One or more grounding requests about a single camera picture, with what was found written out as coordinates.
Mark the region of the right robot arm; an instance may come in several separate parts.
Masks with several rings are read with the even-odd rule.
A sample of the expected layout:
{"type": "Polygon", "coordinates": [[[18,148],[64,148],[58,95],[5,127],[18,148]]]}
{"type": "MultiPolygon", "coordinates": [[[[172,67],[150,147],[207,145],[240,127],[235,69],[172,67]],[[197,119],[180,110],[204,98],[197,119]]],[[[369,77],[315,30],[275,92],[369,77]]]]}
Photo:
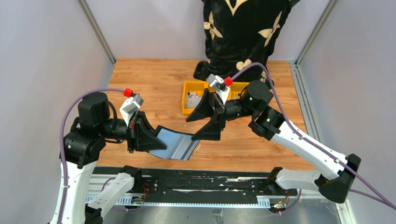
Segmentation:
{"type": "Polygon", "coordinates": [[[250,116],[252,132],[288,148],[314,167],[313,170],[273,168],[266,180],[266,188],[271,193],[304,189],[319,192],[332,202],[343,203],[356,177],[360,157],[338,153],[299,131],[269,105],[272,98],[267,84],[258,80],[250,82],[239,99],[222,99],[219,91],[205,89],[186,121],[209,118],[209,122],[193,134],[192,139],[219,140],[227,121],[250,116]]]}

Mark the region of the silver striped card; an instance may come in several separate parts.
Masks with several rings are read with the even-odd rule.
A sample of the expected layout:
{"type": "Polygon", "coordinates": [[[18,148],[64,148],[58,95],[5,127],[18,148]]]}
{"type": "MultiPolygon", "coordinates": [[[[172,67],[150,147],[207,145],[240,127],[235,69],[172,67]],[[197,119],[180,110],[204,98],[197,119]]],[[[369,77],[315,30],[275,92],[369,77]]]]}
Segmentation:
{"type": "Polygon", "coordinates": [[[194,152],[199,142],[200,140],[192,140],[191,136],[182,137],[176,144],[175,151],[170,158],[173,160],[189,160],[191,154],[194,152]]]}

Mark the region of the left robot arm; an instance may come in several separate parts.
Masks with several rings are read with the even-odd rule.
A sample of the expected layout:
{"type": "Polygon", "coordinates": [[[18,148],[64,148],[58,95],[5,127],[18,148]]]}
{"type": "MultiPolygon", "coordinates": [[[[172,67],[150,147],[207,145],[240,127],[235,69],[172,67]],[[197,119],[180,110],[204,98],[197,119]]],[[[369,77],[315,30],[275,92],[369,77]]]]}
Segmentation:
{"type": "Polygon", "coordinates": [[[147,192],[142,171],[124,166],[115,179],[92,200],[86,196],[91,176],[106,143],[126,141],[130,152],[165,150],[145,113],[140,110],[143,100],[131,89],[123,90],[126,97],[119,113],[108,100],[108,89],[96,89],[79,96],[72,106],[78,107],[68,134],[60,128],[61,185],[53,224],[101,224],[114,205],[128,191],[147,192]]]}

